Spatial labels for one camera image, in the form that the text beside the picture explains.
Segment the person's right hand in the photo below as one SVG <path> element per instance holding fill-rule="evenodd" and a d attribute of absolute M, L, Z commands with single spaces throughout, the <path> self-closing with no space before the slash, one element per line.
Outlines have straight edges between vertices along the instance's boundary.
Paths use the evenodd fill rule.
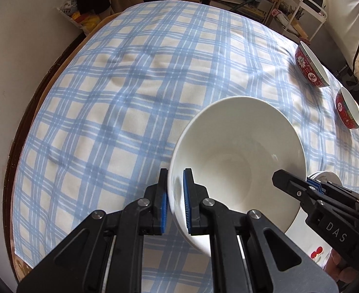
<path fill-rule="evenodd" d="M 332 249 L 330 257 L 324 267 L 326 273 L 328 273 L 336 282 L 342 281 L 349 284 L 348 288 L 354 292 L 359 292 L 359 271 L 353 267 L 342 267 L 343 258 L 335 249 Z"/>

